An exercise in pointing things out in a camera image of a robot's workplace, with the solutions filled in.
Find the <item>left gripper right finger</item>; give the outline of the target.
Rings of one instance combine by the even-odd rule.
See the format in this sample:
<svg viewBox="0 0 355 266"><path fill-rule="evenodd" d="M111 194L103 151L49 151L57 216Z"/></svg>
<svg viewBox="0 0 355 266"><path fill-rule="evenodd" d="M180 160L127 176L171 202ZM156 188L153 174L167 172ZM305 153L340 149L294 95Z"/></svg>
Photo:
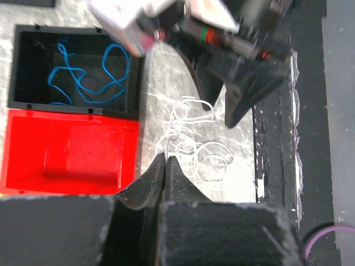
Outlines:
<svg viewBox="0 0 355 266"><path fill-rule="evenodd" d="M164 201L179 203L212 202L183 173L175 156L166 164Z"/></svg>

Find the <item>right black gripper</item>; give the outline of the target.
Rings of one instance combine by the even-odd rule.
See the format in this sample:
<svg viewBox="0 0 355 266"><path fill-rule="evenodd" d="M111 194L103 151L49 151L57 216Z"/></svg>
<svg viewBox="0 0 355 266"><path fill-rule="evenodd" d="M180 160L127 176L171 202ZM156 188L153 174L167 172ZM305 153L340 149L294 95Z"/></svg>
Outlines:
<svg viewBox="0 0 355 266"><path fill-rule="evenodd" d="M293 1L171 1L158 16L157 39L182 32L201 42L168 45L186 64L200 100L214 106L225 84L225 125L233 128L289 77L291 48L273 31L292 8ZM212 46L234 53L212 54Z"/></svg>

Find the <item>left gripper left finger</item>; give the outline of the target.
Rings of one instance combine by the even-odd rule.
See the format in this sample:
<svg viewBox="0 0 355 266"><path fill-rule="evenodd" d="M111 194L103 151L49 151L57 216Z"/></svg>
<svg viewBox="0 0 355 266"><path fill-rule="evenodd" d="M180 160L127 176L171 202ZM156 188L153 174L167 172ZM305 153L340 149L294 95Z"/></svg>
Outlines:
<svg viewBox="0 0 355 266"><path fill-rule="evenodd" d="M148 169L117 194L116 207L142 209L158 199L165 178L165 154L155 156Z"/></svg>

